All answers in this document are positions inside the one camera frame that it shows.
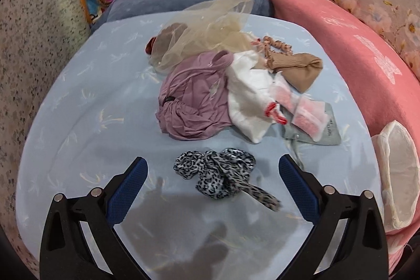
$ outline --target white cloth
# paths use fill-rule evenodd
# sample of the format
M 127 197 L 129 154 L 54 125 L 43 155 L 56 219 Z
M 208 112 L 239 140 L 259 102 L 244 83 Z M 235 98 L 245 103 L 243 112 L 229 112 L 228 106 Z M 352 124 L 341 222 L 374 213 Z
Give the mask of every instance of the white cloth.
M 407 129 L 394 120 L 372 137 L 379 164 L 385 232 L 407 227 L 413 220 L 420 191 L 419 159 Z
M 266 69 L 251 69 L 258 59 L 258 53 L 252 50 L 236 53 L 233 63 L 226 70 L 230 119 L 256 144 L 275 122 L 265 115 L 267 106 L 275 103 L 269 93 L 273 78 Z M 279 105 L 276 105 L 275 111 L 283 116 Z

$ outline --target metal screw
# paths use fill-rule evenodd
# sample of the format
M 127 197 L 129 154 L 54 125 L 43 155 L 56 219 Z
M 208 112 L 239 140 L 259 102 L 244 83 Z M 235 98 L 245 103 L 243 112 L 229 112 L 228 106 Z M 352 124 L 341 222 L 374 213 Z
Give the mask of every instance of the metal screw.
M 61 200 L 62 200 L 62 193 L 58 193 L 58 194 L 56 194 L 56 195 L 54 196 L 54 200 L 55 200 L 56 202 L 61 201 Z
M 97 196 L 99 196 L 101 193 L 102 193 L 102 189 L 101 189 L 101 188 L 95 188 L 95 189 L 93 189 L 93 190 L 90 192 L 90 194 L 91 194 L 93 197 L 97 197 Z
M 326 186 L 324 186 L 324 191 L 325 191 L 327 194 L 332 195 L 332 194 L 335 192 L 335 189 L 334 189 L 334 187 L 333 187 L 333 186 L 331 186 L 331 185 L 326 185 Z
M 370 191 L 370 190 L 366 190 L 366 191 L 364 191 L 363 193 L 365 194 L 365 197 L 366 197 L 366 198 L 369 198 L 369 199 L 373 198 L 373 193 L 372 193 L 372 191 Z

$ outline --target bed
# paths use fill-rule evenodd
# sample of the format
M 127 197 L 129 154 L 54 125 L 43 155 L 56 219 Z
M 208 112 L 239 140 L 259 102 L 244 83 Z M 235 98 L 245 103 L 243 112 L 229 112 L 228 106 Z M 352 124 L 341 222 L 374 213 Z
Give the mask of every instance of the bed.
M 2 269 L 15 265 L 13 274 L 25 279 L 30 276 L 28 269 L 37 274 L 38 264 L 22 243 L 15 222 L 15 187 L 23 144 L 43 98 L 69 59 L 89 37 L 90 29 L 79 0 L 1 0 L 0 28 L 0 99 L 3 106 L 0 196 L 5 199 L 0 208 L 0 223 L 6 236 L 1 240 L 3 249 L 9 250 Z M 410 73 L 407 65 L 400 65 L 398 69 L 403 75 Z M 418 93 L 408 96 L 410 98 L 406 100 L 411 102 Z M 401 108 L 399 112 L 409 118 L 412 109 Z M 407 126 L 416 125 L 415 118 L 413 122 L 407 120 Z M 371 127 L 371 134 L 381 129 L 380 125 Z
M 137 155 L 149 168 L 144 187 L 115 230 L 136 262 L 154 280 L 275 279 L 312 229 L 300 217 L 279 176 L 280 156 L 293 150 L 273 125 L 259 144 L 233 127 L 205 140 L 182 141 L 162 134 L 156 120 L 165 76 L 139 51 L 176 13 L 166 12 L 105 23 L 80 48 L 43 101 L 25 143 L 16 192 L 16 219 L 29 250 L 38 251 L 51 198 L 84 196 L 104 187 Z M 245 30 L 261 37 L 292 33 L 294 52 L 322 59 L 324 68 L 307 96 L 331 104 L 342 143 L 299 144 L 300 160 L 322 184 L 359 196 L 365 189 L 383 210 L 375 152 L 362 114 L 323 48 L 302 27 L 250 15 Z M 239 148 L 255 156 L 250 183 L 281 201 L 268 210 L 245 193 L 214 200 L 199 193 L 197 178 L 173 169 L 186 151 Z M 82 226 L 98 266 L 109 271 L 86 224 Z M 344 222 L 337 227 L 343 231 Z M 334 238 L 318 270 L 332 261 Z

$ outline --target plastic bag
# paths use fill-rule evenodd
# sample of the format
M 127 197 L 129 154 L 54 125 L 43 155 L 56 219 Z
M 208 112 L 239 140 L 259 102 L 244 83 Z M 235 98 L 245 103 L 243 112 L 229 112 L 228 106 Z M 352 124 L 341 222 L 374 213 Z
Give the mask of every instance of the plastic bag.
M 385 232 L 407 227 L 420 192 L 419 159 L 407 129 L 392 121 L 372 137 L 384 201 Z
M 337 126 L 337 121 L 335 120 L 333 107 L 328 102 L 325 102 L 325 113 L 328 115 L 329 120 L 327 126 L 322 132 L 322 137 L 318 141 L 314 141 L 305 131 L 301 130 L 299 127 L 291 124 L 293 121 L 293 114 L 290 113 L 286 108 L 281 108 L 282 113 L 284 114 L 287 124 L 284 125 L 283 138 L 289 140 L 297 140 L 299 142 L 307 142 L 309 144 L 315 145 L 340 145 L 341 136 Z
M 270 95 L 290 113 L 295 113 L 300 96 L 291 91 L 281 73 L 277 73 L 274 77 L 274 83 L 270 86 Z
M 329 115 L 325 113 L 325 102 L 301 96 L 291 123 L 309 134 L 316 142 L 322 138 L 329 118 Z
M 183 59 L 204 51 L 251 50 L 249 36 L 241 30 L 253 5 L 254 0 L 213 0 L 177 13 L 156 37 L 151 65 L 169 72 Z

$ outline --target beige sock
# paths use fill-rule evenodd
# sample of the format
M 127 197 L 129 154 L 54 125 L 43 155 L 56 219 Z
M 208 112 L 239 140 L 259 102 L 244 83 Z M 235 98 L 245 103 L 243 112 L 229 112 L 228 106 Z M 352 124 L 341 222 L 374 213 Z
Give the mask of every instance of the beige sock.
M 270 52 L 267 66 L 274 72 L 281 71 L 287 82 L 301 93 L 312 85 L 323 68 L 322 60 L 308 53 L 284 55 Z

